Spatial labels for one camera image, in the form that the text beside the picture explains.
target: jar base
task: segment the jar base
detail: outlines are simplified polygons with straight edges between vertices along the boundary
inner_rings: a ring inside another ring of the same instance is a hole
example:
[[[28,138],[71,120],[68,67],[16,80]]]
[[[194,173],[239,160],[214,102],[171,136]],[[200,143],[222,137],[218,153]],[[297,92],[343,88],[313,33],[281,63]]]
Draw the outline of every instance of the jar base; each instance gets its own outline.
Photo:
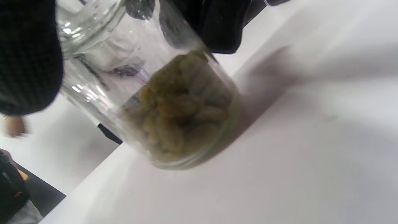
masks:
[[[225,144],[229,135],[232,133],[240,115],[240,96],[237,88],[234,90],[233,100],[229,107],[231,117],[227,122],[225,122],[221,128],[219,135],[208,145],[199,149],[196,153],[190,155],[182,161],[177,161],[174,163],[156,163],[152,161],[152,164],[159,168],[165,170],[186,170],[191,169],[202,163],[208,161],[212,157],[222,151],[223,144]]]

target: hand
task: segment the hand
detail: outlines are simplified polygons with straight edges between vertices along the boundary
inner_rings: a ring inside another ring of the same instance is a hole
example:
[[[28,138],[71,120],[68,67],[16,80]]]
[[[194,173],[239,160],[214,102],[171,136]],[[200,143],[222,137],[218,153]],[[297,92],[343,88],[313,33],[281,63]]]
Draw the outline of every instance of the hand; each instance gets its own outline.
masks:
[[[9,136],[17,137],[26,133],[25,122],[22,117],[8,117],[5,122]]]

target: white surface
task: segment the white surface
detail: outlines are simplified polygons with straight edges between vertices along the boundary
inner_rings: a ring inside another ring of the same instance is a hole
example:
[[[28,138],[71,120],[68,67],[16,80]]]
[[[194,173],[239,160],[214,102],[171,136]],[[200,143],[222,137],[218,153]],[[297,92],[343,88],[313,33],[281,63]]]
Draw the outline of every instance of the white surface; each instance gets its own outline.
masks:
[[[122,145],[41,224],[396,224],[397,7],[266,8],[235,55],[217,56],[243,97],[239,127],[253,125],[187,171],[156,169]]]
[[[1,130],[0,148],[66,195],[118,146],[63,96],[26,120],[30,134],[12,139]]]

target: black sleeve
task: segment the black sleeve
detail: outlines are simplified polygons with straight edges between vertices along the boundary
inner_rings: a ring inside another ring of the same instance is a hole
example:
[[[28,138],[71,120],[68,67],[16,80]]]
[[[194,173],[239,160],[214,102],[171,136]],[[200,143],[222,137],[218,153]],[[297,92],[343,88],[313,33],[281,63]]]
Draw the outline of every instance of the black sleeve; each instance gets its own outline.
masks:
[[[62,84],[55,0],[0,1],[0,113],[46,108]]]

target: glass jar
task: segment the glass jar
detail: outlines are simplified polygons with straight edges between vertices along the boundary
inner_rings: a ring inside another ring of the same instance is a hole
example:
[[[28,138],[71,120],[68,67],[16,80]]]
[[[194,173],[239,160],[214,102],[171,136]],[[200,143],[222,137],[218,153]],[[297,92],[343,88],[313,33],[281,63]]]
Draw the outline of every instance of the glass jar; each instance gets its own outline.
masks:
[[[190,167],[231,130],[237,89],[166,0],[57,4],[64,92],[155,166]]]

